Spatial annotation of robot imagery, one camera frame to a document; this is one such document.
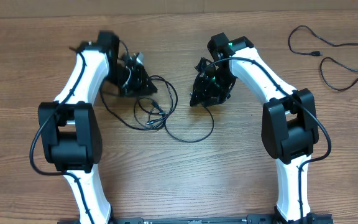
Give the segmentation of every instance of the cable end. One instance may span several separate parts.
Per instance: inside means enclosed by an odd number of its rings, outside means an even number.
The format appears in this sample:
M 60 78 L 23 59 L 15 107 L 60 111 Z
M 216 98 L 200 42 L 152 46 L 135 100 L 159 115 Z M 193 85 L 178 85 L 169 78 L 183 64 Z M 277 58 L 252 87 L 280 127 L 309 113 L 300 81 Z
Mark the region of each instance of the cable end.
M 314 51 L 314 52 L 310 52 L 310 55 L 311 55 L 311 56 L 316 56 L 316 57 L 317 57 L 317 56 L 322 56 L 322 55 L 323 55 L 323 53 L 322 53 L 321 51 L 318 51 L 318 50 L 317 50 L 317 51 Z

